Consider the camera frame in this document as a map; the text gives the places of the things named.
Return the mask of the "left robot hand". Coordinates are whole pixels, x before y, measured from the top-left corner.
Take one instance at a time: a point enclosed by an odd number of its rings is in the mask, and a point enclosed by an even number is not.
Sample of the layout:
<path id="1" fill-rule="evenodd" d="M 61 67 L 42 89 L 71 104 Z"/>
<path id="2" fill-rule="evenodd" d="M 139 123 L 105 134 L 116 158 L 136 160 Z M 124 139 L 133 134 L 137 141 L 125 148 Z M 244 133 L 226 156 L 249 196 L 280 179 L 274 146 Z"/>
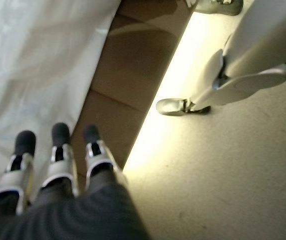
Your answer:
<path id="1" fill-rule="evenodd" d="M 47 174 L 33 202 L 36 136 L 20 132 L 0 178 L 0 240 L 148 240 L 125 178 L 98 129 L 84 129 L 86 186 L 79 193 L 68 126 L 52 128 Z"/>

